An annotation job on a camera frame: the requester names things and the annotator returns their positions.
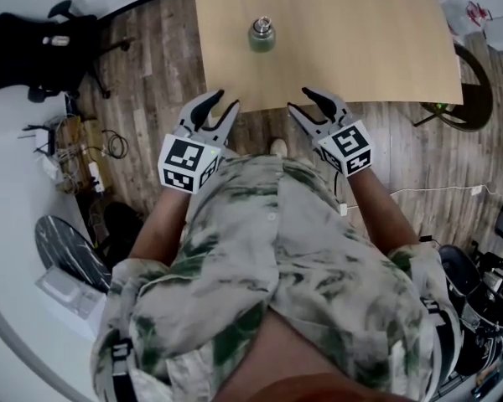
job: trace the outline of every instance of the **shoe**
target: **shoe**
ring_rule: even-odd
[[[270,146],[270,154],[276,155],[277,157],[287,157],[287,143],[283,139],[277,138]]]

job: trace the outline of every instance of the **patterned shirt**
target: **patterned shirt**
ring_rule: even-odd
[[[268,308],[352,379],[423,399],[434,330],[420,299],[453,311],[436,250],[385,257],[319,175],[275,156],[224,161],[200,194],[171,267],[113,269],[91,357],[101,400],[115,400],[111,347],[122,338],[139,402],[212,400]]]

